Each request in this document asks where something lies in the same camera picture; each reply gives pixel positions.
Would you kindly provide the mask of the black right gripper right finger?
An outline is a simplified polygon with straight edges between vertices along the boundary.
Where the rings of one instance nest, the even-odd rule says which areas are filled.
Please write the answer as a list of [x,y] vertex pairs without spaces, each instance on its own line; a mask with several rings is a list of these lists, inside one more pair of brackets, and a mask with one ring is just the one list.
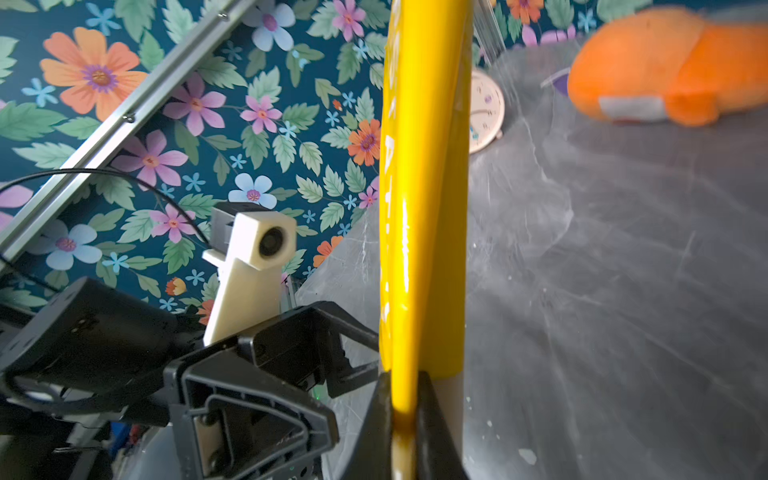
[[427,372],[418,377],[416,474],[420,480],[468,480]]

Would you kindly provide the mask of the yellow Pastatime bag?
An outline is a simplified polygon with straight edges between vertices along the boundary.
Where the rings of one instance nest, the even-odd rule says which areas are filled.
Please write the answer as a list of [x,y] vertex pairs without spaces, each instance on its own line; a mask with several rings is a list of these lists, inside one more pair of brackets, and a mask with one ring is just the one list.
[[380,158],[380,352],[391,374],[392,479],[417,479],[427,372],[461,458],[473,6],[391,6]]

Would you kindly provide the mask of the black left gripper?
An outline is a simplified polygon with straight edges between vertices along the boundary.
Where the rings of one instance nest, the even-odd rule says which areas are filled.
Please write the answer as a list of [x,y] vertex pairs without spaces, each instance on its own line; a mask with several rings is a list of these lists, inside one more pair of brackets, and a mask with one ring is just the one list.
[[198,348],[163,372],[184,479],[309,479],[339,441],[331,398],[379,377],[378,334],[318,301]]

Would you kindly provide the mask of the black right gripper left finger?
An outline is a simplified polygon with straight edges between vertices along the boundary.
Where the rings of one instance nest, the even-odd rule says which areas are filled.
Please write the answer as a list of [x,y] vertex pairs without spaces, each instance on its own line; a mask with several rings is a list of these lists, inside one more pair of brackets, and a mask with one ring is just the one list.
[[383,372],[369,403],[357,443],[341,476],[342,480],[392,479],[391,374]]

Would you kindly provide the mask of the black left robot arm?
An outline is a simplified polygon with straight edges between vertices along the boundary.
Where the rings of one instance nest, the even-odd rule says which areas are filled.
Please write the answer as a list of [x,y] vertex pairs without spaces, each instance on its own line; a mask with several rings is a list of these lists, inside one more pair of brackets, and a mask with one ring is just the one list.
[[79,416],[169,426],[184,479],[309,479],[340,435],[331,397],[377,379],[344,341],[378,337],[338,304],[297,307],[203,345],[174,315],[83,278],[17,327],[1,312],[1,431],[56,435]]

